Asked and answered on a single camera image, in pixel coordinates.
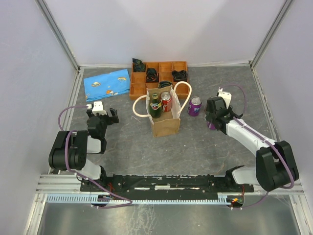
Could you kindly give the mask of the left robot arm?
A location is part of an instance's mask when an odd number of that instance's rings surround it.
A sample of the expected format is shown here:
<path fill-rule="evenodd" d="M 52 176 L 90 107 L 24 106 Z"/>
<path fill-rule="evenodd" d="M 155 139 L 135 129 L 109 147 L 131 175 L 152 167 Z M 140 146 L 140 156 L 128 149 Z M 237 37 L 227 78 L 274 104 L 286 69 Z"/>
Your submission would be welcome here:
<path fill-rule="evenodd" d="M 72 134 L 58 132 L 51 152 L 49 166 L 54 170 L 69 171 L 81 178 L 83 186 L 103 191 L 108 186 L 105 169 L 87 159 L 88 154 L 103 154 L 107 147 L 107 127 L 119 123 L 117 110 L 110 108 L 108 115 L 102 108 L 98 111 L 87 109 L 87 130 Z"/>

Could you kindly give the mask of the green glass bottle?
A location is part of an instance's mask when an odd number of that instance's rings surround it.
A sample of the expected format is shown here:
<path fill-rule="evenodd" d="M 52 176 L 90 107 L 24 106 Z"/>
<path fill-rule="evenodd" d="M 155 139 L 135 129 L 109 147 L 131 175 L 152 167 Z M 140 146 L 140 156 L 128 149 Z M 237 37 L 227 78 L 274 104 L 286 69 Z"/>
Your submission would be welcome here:
<path fill-rule="evenodd" d="M 157 93 L 152 94 L 149 105 L 149 112 L 152 118 L 159 118 L 162 114 L 162 103 Z"/>

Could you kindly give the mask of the purple soda can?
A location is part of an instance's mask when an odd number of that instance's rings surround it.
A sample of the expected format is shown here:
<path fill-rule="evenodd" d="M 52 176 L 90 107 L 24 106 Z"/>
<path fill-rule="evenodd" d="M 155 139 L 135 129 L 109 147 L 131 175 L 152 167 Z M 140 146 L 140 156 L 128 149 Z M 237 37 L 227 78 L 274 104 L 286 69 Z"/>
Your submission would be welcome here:
<path fill-rule="evenodd" d="M 202 101 L 198 96 L 194 96 L 189 101 L 188 114 L 192 117 L 199 115 L 201 109 Z"/>
<path fill-rule="evenodd" d="M 213 123 L 211 123 L 211 122 L 208 122 L 208 123 L 207 123 L 207 126 L 208 126 L 208 128 L 209 128 L 210 130 L 216 130 L 215 125 L 214 125 Z"/>

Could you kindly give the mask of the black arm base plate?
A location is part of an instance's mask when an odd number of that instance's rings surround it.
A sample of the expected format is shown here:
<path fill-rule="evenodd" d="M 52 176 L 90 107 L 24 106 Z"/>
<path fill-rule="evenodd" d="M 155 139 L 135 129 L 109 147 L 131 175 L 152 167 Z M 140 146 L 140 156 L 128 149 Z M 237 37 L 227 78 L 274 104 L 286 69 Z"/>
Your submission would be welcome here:
<path fill-rule="evenodd" d="M 114 196 L 112 199 L 135 200 L 216 200 L 218 193 L 254 192 L 250 184 L 237 184 L 229 176 L 107 176 L 96 183 Z"/>

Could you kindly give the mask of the red soda can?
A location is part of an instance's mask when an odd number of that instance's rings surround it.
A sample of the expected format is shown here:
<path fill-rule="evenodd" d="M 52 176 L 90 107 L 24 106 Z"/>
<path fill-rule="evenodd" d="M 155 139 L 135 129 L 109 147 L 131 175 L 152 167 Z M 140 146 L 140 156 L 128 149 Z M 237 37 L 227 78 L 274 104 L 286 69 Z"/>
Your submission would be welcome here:
<path fill-rule="evenodd" d="M 160 95 L 163 112 L 169 112 L 172 109 L 172 96 L 169 92 L 162 92 Z"/>

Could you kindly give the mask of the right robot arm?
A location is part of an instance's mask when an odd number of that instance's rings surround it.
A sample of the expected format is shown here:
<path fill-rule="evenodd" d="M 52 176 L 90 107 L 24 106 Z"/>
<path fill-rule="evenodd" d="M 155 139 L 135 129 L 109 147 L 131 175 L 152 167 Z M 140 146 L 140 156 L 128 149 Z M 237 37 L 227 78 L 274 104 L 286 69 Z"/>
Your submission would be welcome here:
<path fill-rule="evenodd" d="M 216 130 L 237 140 L 256 158 L 254 167 L 238 166 L 228 171 L 230 176 L 224 180 L 226 189 L 236 191 L 243 184 L 259 185 L 267 192 L 293 188 L 299 172 L 287 141 L 275 141 L 251 128 L 220 96 L 207 100 L 205 114 Z"/>

